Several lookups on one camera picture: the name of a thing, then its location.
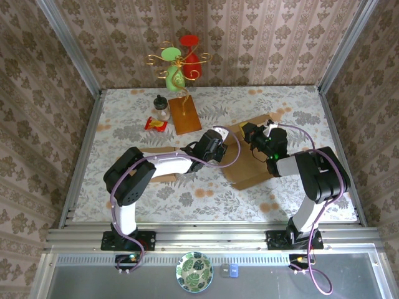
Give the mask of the brown cardboard box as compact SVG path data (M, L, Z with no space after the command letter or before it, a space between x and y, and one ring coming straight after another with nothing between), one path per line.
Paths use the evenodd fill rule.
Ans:
M263 114L252 119L244 120L243 122L247 121L260 126L269 119L271 119L271 117L268 114ZM265 162L267 156L256 149L253 151L254 156L252 155L250 145L247 144L242 137L239 123L228 128L237 136L241 145L241 152L238 160L231 166L222 168L224 177L231 186L237 190L244 190L273 178L267 170L267 164ZM238 145L232 135L229 134L224 144L226 144L228 148L220 162L221 165L227 165L233 162L238 153Z
M128 166L136 163L138 160L146 157L134 169L129 172L129 177L136 182L164 183L176 180L178 173L184 173L188 165L183 158L176 157L178 148L129 148L130 157Z

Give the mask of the floral printed table cover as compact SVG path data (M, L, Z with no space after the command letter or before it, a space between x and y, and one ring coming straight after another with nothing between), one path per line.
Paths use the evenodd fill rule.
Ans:
M291 153L312 145L333 147L334 142L314 86L197 87L190 93L204 130L230 126L263 114L289 125ZM103 176L115 160L132 146L162 148L186 146L201 131L177 135L172 124L163 133L145 130L155 114L157 95L173 98L164 88L107 90L95 132L73 220L110 222L109 194ZM169 183L151 183L137 202L138 222L254 221L286 222L304 197L298 176L272 178L238 191L222 170L204 167L177 176Z

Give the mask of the red yellow snack packet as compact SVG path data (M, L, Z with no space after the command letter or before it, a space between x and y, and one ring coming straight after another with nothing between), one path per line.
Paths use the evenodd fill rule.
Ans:
M167 121L157 120L152 116L148 118L145 124L145 130L156 130L157 132L164 132L168 125Z

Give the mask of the glass jar with black lid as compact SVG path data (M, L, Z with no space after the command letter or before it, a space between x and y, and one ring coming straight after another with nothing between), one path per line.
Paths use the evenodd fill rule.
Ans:
M153 101L157 118L161 121L168 121L170 118L170 108L168 105L168 100L161 95L157 95Z

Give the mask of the green plastic goblet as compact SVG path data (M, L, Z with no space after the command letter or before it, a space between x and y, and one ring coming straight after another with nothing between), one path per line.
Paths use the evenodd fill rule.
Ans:
M179 92L185 88L185 78L178 66L178 59L181 57L180 49L176 47L167 47L162 50L161 57L163 60L170 63L167 68L166 87L173 92Z

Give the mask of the red plastic goblet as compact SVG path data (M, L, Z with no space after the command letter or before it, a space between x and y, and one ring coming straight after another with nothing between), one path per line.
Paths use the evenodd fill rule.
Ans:
M188 54L183 62L183 74L190 80L197 80L202 75L201 64L195 50L199 44L199 38L195 35L188 34L180 38L182 46L188 48Z

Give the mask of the leaf pattern bowl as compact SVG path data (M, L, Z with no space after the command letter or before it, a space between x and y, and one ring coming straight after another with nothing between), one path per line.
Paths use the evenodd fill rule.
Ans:
M214 267L207 255L193 251L178 260L175 274L182 289L189 293L200 293L211 285Z

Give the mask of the grey metal shelf plate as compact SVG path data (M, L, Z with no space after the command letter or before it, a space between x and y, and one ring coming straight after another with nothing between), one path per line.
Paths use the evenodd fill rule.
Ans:
M377 254L364 250L317 254L313 275L289 266L238 265L238 278L223 278L213 265L213 281L200 293L180 287L176 265L120 274L110 265L56 262L49 290L37 299L399 299Z

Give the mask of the aluminium table side rail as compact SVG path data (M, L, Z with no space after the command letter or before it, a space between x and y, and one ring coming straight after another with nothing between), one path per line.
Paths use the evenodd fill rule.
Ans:
M95 132L99 123L99 118L102 113L103 100L106 92L100 92L100 95L96 98L93 109L89 118L87 129L82 141L82 146L77 158L74 173L70 182L69 190L65 199L64 208L60 217L58 229L63 229L66 226L67 215L71 209L76 205L79 198L80 189L84 180L85 169L90 156Z
M351 187L350 187L349 194L350 194L350 198L352 200L352 204L354 206L355 213L357 215L358 222L362 227L368 227L365 213L362 208L362 203L360 201L357 189L355 187L352 173L350 171L350 167L349 167L349 164L347 162L347 159L346 159L346 156L344 153L344 149L343 149L343 146L342 146L342 143L340 140L340 136L339 136L339 133L337 131L337 128L336 128L336 125L334 122L332 112L329 107L329 103L328 103L327 98L324 93L319 92L319 97L320 97L320 102L322 104L322 107L324 109L325 117L326 117L329 129L330 129L331 135L332 135L335 149L337 150L337 157L340 160L343 168L346 170L346 172L349 176L349 179L350 179Z

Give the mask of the long aluminium base rail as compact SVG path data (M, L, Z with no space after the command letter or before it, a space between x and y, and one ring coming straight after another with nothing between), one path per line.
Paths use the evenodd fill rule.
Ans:
M155 251L178 253L186 249L203 252L264 252L266 232L285 229L283 223L265 222L141 222L139 230L156 233ZM62 229L51 229L44 245L45 253L97 253L103 232L110 226L105 222L71 222ZM383 250L378 230L358 223L319 226L324 252L362 250L375 247Z

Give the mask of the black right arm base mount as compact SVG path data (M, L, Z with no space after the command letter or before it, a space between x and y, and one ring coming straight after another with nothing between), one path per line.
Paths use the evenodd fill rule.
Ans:
M266 231L266 243L268 250L305 250L308 248L309 243L311 249L324 248L322 235L318 229L314 231L312 240L309 240L309 236L296 237L295 233L289 229L268 230Z

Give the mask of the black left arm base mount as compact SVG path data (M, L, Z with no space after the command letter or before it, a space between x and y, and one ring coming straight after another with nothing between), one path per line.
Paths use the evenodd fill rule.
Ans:
M130 234L130 237L141 243L144 251L155 250L155 231L137 230ZM100 248L103 251L140 251L140 247L136 243L127 240L116 231L106 231L103 233Z

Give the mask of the aluminium frame post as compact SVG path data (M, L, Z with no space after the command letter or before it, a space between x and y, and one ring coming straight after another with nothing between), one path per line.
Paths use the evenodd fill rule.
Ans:
M37 3L80 74L85 86L97 98L101 94L101 87L79 47L77 38L73 36L55 1L37 0Z
M350 51L358 40L377 4L378 0L361 0L351 23L345 31L345 34L318 85L320 94L325 95L333 84L338 72L349 56Z

